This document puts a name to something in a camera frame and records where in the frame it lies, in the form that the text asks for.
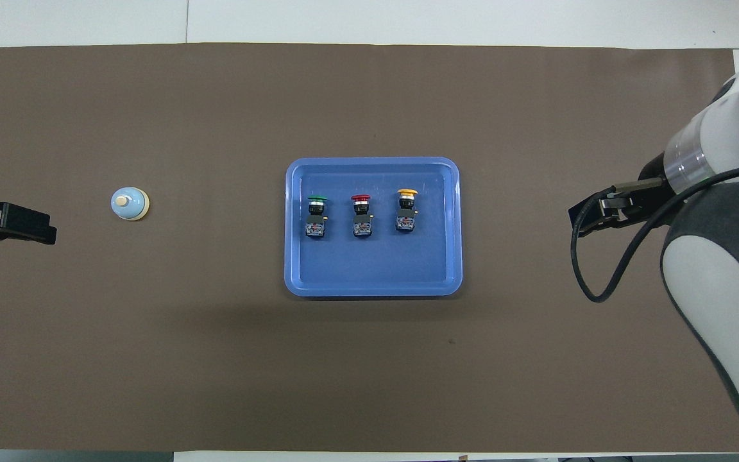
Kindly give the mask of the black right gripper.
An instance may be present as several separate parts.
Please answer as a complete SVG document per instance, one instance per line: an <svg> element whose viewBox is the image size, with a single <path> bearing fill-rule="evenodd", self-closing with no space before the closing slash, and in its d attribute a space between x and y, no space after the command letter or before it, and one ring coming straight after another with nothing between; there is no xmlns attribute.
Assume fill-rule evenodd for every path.
<svg viewBox="0 0 739 462"><path fill-rule="evenodd" d="M577 237L586 237L604 229L644 223L674 197L675 192L670 186L640 188L631 192L616 192L615 187L608 187L572 205L567 213ZM603 216L600 211L601 199L606 199L609 216Z"/></svg>

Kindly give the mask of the brown table mat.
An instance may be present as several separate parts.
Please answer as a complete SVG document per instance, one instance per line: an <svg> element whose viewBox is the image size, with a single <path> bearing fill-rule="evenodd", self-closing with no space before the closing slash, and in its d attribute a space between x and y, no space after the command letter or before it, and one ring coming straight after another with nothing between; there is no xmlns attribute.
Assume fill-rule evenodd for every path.
<svg viewBox="0 0 739 462"><path fill-rule="evenodd" d="M0 242L0 449L739 452L665 231L592 304L567 216L734 71L725 49L0 47L0 201L58 229ZM416 155L460 172L457 292L288 292L290 163Z"/></svg>

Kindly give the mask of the red mushroom push button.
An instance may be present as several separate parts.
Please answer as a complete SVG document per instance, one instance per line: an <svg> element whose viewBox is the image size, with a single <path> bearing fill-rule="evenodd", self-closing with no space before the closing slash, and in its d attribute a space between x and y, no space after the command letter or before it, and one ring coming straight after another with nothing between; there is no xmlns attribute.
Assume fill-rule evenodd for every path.
<svg viewBox="0 0 739 462"><path fill-rule="evenodd" d="M373 214L370 213L370 195L354 195L353 201L353 236L358 239L367 239L373 233Z"/></svg>

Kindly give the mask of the green mushroom push button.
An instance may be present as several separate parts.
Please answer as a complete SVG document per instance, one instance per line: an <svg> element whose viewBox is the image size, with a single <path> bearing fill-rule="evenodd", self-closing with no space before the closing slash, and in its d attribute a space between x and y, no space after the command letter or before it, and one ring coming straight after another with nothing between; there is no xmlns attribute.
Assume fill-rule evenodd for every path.
<svg viewBox="0 0 739 462"><path fill-rule="evenodd" d="M305 220L305 236L311 239L322 239L326 233L327 201L324 196L308 196L308 216Z"/></svg>

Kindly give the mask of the blue plastic tray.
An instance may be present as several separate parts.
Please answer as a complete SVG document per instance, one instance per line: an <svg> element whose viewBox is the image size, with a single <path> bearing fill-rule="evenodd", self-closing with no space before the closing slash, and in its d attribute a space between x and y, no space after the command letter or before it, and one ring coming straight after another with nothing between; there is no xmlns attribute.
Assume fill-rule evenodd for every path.
<svg viewBox="0 0 739 462"><path fill-rule="evenodd" d="M398 190L418 192L416 225L396 230ZM370 195L373 233L353 236L354 195ZM305 236L308 196L327 201L326 233ZM297 296L446 296L463 283L461 178L442 156L299 158L285 172L284 282Z"/></svg>

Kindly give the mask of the yellow mushroom push button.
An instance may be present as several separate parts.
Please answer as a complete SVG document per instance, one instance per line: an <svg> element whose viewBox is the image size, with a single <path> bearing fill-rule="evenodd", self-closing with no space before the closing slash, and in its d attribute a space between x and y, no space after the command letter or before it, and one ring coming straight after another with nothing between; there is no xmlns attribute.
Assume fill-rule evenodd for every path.
<svg viewBox="0 0 739 462"><path fill-rule="evenodd" d="M396 213L395 228L402 233L410 233L416 225L418 210L414 208L414 202L418 192L411 188L398 190L398 212Z"/></svg>

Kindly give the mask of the light blue desk bell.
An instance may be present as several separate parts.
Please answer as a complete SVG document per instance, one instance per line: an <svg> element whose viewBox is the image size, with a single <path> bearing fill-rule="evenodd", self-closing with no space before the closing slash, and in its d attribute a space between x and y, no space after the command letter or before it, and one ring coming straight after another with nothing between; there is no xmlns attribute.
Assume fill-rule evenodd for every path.
<svg viewBox="0 0 739 462"><path fill-rule="evenodd" d="M140 221L147 216L151 201L149 196L137 187L121 187L112 193L110 206L112 212L126 221Z"/></svg>

